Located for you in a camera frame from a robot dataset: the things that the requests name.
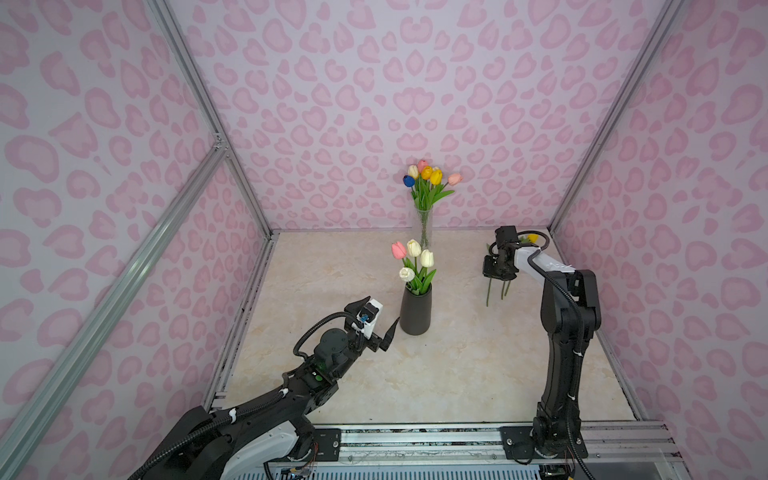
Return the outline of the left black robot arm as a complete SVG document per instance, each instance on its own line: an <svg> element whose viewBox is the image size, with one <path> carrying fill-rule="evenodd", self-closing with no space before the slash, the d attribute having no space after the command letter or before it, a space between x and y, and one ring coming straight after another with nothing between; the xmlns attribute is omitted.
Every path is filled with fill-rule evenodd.
<svg viewBox="0 0 768 480"><path fill-rule="evenodd" d="M274 389L233 407L194 407L132 473L134 479L235 479L255 467L287 459L311 463L320 447L308 416L339 389L361 355L387 350L397 327L374 329L382 304L365 297L312 325L296 342L300 364Z"/></svg>

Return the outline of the black cone vase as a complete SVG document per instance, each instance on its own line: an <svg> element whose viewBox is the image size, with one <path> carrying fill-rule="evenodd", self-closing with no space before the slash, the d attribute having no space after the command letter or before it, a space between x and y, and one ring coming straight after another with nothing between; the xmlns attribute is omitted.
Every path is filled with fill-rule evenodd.
<svg viewBox="0 0 768 480"><path fill-rule="evenodd" d="M432 287L423 295L416 295L406 288L399 314L399 326L402 330L408 335L422 335L429 330L431 318Z"/></svg>

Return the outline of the clear glass vase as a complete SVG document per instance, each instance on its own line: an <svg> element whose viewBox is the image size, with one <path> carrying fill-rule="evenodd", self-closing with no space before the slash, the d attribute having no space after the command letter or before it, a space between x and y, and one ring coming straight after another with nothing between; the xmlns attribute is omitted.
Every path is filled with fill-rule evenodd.
<svg viewBox="0 0 768 480"><path fill-rule="evenodd" d="M423 250L432 248L432 222L433 214L431 209L417 209L414 220L414 238L420 243Z"/></svg>

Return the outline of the light pink tulip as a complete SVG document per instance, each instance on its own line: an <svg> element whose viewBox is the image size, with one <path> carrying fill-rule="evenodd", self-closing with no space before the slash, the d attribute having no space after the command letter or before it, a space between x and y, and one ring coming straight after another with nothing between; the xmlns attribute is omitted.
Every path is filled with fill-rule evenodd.
<svg viewBox="0 0 768 480"><path fill-rule="evenodd" d="M448 176L446 181L439 186L439 191L436 193L435 199L439 200L453 194L454 187L457 186L462 179L463 177L459 173L454 173Z"/></svg>

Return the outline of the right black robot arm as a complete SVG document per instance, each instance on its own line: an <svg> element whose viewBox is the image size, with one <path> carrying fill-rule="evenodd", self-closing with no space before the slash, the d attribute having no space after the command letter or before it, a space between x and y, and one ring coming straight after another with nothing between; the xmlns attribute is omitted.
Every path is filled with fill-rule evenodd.
<svg viewBox="0 0 768 480"><path fill-rule="evenodd" d="M532 421L528 454L554 459L567 454L582 459L579 391L586 350L601 326L595 274L568 266L545 253L542 232L514 226L495 230L483 261L483 276L509 284L526 272L542 285L540 320L548 338L544 392Z"/></svg>

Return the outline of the deep pink tulip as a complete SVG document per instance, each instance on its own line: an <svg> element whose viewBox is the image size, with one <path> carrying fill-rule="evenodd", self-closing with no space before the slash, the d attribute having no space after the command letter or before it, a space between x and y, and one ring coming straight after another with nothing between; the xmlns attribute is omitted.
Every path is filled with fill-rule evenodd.
<svg viewBox="0 0 768 480"><path fill-rule="evenodd" d="M402 267L411 267L416 271L416 267L414 266L414 263L409 257L408 250L404 244L401 242L395 242L391 245L392 255L396 260L400 260L402 262Z"/></svg>

